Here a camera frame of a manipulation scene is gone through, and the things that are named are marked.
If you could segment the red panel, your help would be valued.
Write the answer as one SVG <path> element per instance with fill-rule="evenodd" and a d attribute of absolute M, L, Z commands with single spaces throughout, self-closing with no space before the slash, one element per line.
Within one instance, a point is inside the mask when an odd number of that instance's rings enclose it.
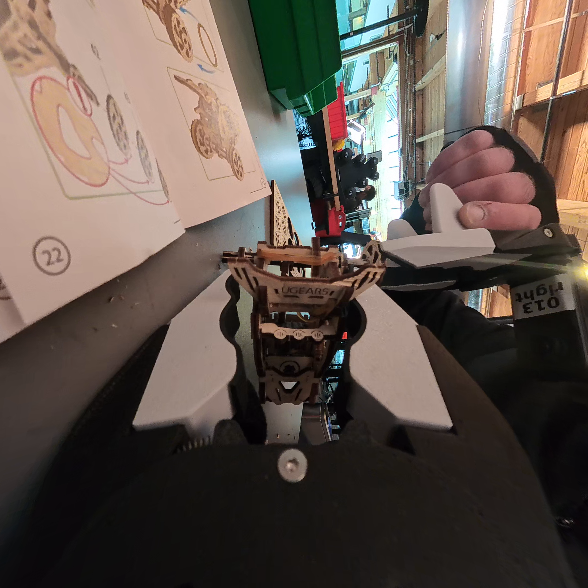
<path fill-rule="evenodd" d="M 348 137 L 347 112 L 344 99 L 343 83 L 337 87 L 337 98 L 327 106 L 330 136 L 333 141 L 339 141 Z"/>

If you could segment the wooden gear wheel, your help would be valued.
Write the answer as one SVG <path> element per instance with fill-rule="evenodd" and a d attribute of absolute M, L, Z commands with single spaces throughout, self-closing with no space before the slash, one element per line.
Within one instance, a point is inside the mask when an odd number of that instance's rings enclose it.
<path fill-rule="evenodd" d="M 362 250 L 361 261 L 363 262 L 362 271 L 367 266 L 378 266 L 383 268 L 383 272 L 378 278 L 377 285 L 382 283 L 386 270 L 386 254 L 381 250 L 382 243 L 377 240 L 371 240 Z"/>

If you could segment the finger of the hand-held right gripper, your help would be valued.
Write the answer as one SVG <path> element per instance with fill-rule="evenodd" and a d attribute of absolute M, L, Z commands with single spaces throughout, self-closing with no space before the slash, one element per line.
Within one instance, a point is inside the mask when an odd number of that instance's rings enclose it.
<path fill-rule="evenodd" d="M 416 268 L 476 258 L 494 253 L 496 244 L 486 229 L 465 229 L 387 240 L 381 250 Z"/>
<path fill-rule="evenodd" d="M 496 278 L 496 263 L 488 258 L 450 262 L 448 268 L 414 268 L 407 264 L 387 263 L 383 288 L 392 292 L 425 290 L 469 291 L 485 287 Z"/>

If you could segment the wooden buggy model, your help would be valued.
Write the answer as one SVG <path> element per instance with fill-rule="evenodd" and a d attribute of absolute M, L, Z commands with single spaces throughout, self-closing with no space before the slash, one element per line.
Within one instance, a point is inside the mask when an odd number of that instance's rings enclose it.
<path fill-rule="evenodd" d="M 337 246 L 273 246 L 224 252 L 233 278 L 253 298 L 251 336 L 261 401 L 316 403 L 336 353 L 349 303 L 381 283 L 379 247 L 349 263 Z"/>

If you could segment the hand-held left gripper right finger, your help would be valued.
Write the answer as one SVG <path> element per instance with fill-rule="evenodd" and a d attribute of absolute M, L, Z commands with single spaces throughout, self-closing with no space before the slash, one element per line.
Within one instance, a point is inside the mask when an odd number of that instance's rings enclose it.
<path fill-rule="evenodd" d="M 373 435 L 399 425 L 451 430 L 417 323 L 379 287 L 356 301 L 361 328 L 349 349 L 349 414 Z"/>

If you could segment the grey metal pipe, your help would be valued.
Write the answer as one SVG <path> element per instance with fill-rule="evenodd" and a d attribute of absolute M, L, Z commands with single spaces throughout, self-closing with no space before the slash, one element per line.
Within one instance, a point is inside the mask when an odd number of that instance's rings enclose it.
<path fill-rule="evenodd" d="M 449 1 L 444 141 L 484 123 L 494 1 Z"/>

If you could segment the red box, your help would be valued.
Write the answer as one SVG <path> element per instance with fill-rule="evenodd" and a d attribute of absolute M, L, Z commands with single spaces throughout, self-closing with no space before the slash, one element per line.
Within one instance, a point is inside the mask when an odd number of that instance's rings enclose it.
<path fill-rule="evenodd" d="M 340 237 L 346 225 L 346 215 L 343 210 L 329 209 L 325 202 L 315 201 L 312 202 L 311 212 L 315 237 Z"/>

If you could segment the person's right hand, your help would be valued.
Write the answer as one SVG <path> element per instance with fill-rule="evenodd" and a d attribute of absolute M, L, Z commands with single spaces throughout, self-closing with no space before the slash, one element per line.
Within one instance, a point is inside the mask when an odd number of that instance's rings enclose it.
<path fill-rule="evenodd" d="M 531 177 L 515 171 L 514 153 L 499 146 L 488 130 L 473 130 L 445 148 L 432 162 L 419 195 L 424 229 L 432 231 L 430 192 L 436 184 L 450 187 L 462 203 L 460 223 L 466 229 L 531 231 L 541 212 L 531 202 Z"/>

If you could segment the paper instruction booklet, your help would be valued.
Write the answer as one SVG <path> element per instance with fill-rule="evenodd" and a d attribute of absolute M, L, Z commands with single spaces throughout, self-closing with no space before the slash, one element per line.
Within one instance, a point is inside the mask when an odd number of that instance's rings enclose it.
<path fill-rule="evenodd" d="M 267 195 L 209 1 L 1 1 L 1 342 Z"/>

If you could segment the rack of black dumbbells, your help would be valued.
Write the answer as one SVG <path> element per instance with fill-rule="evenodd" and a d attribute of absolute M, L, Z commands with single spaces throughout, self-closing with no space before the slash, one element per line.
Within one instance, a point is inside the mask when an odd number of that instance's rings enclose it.
<path fill-rule="evenodd" d="M 345 148 L 335 153 L 334 162 L 343 188 L 364 188 L 369 180 L 375 182 L 379 179 L 378 157 L 363 153 L 354 155 L 350 148 Z"/>

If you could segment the wooden parts sheet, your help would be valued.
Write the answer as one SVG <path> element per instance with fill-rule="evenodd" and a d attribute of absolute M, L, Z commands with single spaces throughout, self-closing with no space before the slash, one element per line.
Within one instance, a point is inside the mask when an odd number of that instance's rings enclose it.
<path fill-rule="evenodd" d="M 271 180 L 270 187 L 270 244 L 272 246 L 301 245 L 275 180 Z"/>

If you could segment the green object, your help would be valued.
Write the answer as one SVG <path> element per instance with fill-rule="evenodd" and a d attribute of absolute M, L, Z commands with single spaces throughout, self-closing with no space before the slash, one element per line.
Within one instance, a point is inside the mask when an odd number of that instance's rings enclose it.
<path fill-rule="evenodd" d="M 268 91 L 307 117 L 337 98 L 342 68 L 335 1 L 249 1 Z"/>

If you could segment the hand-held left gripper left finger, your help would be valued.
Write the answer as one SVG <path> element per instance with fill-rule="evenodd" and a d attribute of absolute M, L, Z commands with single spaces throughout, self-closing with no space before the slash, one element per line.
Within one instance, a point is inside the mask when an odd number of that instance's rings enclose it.
<path fill-rule="evenodd" d="M 239 284 L 225 271 L 170 322 L 134 417 L 136 430 L 181 425 L 207 442 L 235 418 L 250 443 L 265 443 L 267 422 L 235 341 Z"/>

